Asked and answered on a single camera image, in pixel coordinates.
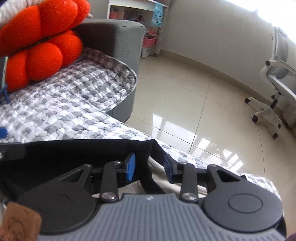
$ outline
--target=plaid fabric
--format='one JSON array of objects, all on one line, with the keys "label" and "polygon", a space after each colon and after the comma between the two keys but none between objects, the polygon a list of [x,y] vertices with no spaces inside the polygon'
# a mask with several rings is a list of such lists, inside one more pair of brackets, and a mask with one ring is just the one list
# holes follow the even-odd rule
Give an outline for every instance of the plaid fabric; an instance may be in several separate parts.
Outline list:
[{"label": "plaid fabric", "polygon": [[[85,48],[78,61],[51,78],[10,94],[11,103],[0,108],[0,126],[8,130],[7,138],[0,142],[151,139],[106,114],[135,89],[136,82],[136,74],[126,64]],[[161,141],[158,143],[178,162],[190,162],[198,168],[210,164]],[[245,175],[249,181],[279,196],[268,179]]]}]

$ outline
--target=tile floor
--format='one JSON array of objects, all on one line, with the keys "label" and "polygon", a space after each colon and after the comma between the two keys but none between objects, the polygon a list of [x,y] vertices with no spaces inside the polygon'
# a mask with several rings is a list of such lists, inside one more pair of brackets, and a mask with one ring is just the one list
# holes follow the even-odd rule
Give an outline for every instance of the tile floor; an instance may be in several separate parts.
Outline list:
[{"label": "tile floor", "polygon": [[199,69],[163,56],[142,59],[135,104],[126,124],[210,163],[273,181],[288,233],[296,232],[296,139],[276,140],[264,119],[252,122],[248,94]]}]

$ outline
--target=silver bolt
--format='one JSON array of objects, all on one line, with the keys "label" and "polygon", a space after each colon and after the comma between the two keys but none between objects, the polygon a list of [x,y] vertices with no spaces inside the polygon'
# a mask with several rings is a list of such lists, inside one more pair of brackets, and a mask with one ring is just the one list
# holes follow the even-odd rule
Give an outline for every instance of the silver bolt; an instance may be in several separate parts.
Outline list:
[{"label": "silver bolt", "polygon": [[105,200],[113,200],[116,198],[116,194],[113,192],[104,192],[101,197]]},{"label": "silver bolt", "polygon": [[193,201],[195,200],[197,197],[194,193],[191,193],[191,192],[186,192],[186,193],[183,193],[182,194],[182,198],[184,200],[187,200],[187,201]]}]

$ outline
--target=baseboard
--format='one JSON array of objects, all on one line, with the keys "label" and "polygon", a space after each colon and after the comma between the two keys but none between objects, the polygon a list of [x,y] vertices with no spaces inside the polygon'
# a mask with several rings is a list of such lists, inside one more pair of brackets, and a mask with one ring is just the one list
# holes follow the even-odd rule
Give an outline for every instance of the baseboard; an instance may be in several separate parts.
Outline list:
[{"label": "baseboard", "polygon": [[[242,82],[239,82],[238,80],[230,77],[227,74],[224,74],[222,72],[220,72],[219,70],[216,70],[210,66],[207,66],[201,62],[198,62],[196,60],[187,58],[185,56],[170,52],[170,51],[166,51],[166,50],[161,50],[160,55],[165,56],[167,58],[171,58],[177,61],[180,61],[182,63],[188,64],[190,66],[196,67],[200,70],[203,70],[213,76],[216,76],[218,78],[221,78],[222,80],[234,85],[235,87],[239,88],[240,90],[246,92],[247,94],[249,94],[251,97],[255,98],[256,100],[259,100],[262,103],[265,104],[270,104],[271,101],[269,101],[268,99],[266,99],[264,96],[260,95],[259,93],[257,93],[255,90],[253,90],[252,88],[246,86],[245,84],[243,84]],[[283,114],[283,111],[278,108],[277,106],[274,108],[274,111],[281,117]]]}]

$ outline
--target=white pillow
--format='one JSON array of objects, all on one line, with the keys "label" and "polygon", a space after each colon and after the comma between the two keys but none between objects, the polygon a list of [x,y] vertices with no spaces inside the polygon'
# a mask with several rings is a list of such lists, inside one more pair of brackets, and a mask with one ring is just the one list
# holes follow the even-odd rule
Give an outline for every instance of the white pillow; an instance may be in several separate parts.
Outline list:
[{"label": "white pillow", "polygon": [[45,0],[8,0],[0,7],[0,30],[19,12]]}]

